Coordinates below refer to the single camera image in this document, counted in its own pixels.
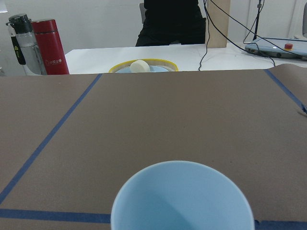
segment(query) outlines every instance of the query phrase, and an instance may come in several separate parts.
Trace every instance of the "red bottle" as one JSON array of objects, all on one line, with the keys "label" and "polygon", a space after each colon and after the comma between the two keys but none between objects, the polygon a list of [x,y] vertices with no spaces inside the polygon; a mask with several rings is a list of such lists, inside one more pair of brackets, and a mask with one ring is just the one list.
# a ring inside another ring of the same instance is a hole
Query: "red bottle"
[{"label": "red bottle", "polygon": [[47,74],[69,74],[56,21],[43,19],[31,23]]}]

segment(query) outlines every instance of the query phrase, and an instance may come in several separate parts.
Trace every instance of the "white wall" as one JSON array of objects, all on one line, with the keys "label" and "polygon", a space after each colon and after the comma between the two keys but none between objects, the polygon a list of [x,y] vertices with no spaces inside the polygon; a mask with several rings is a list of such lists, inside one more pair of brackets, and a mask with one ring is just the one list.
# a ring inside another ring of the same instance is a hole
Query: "white wall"
[{"label": "white wall", "polygon": [[[297,33],[289,26],[299,22],[298,2],[307,0],[266,0],[261,13],[259,35],[288,37]],[[64,52],[72,49],[135,46],[142,28],[139,3],[142,0],[5,0],[8,13],[0,13],[0,66],[7,76],[24,75],[12,48],[5,23],[14,14],[27,13],[29,18],[54,18]],[[258,0],[231,0],[230,14],[251,26]],[[229,37],[242,42],[246,30],[229,21]]]}]

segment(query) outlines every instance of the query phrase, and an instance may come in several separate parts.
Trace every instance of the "bottle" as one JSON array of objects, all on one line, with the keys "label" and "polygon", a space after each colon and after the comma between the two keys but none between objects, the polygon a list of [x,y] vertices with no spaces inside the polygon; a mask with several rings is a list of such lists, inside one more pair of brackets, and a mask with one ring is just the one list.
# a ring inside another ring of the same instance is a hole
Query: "bottle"
[{"label": "bottle", "polygon": [[31,23],[47,74],[69,74],[56,21],[43,19]]},{"label": "bottle", "polygon": [[9,27],[14,51],[19,64],[24,68],[26,75],[46,75],[39,47],[31,26],[31,19],[25,13],[9,18],[6,23]]}]

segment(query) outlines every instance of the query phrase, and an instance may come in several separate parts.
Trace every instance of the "logo on red bottle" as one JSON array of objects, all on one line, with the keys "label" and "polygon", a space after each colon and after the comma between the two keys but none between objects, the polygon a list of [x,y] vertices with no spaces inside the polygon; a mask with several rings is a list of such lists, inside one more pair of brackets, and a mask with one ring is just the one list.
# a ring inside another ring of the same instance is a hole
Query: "logo on red bottle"
[{"label": "logo on red bottle", "polygon": [[52,60],[52,61],[45,60],[46,66],[57,65],[61,63],[62,63],[62,59],[57,59],[57,60]]}]

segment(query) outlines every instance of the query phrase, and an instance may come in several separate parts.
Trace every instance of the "person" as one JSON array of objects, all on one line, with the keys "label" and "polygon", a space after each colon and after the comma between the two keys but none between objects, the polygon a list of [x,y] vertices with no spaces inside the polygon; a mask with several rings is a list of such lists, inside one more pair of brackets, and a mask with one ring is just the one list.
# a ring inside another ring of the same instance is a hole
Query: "person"
[{"label": "person", "polygon": [[144,0],[145,21],[136,46],[205,43],[205,19],[198,0]]}]

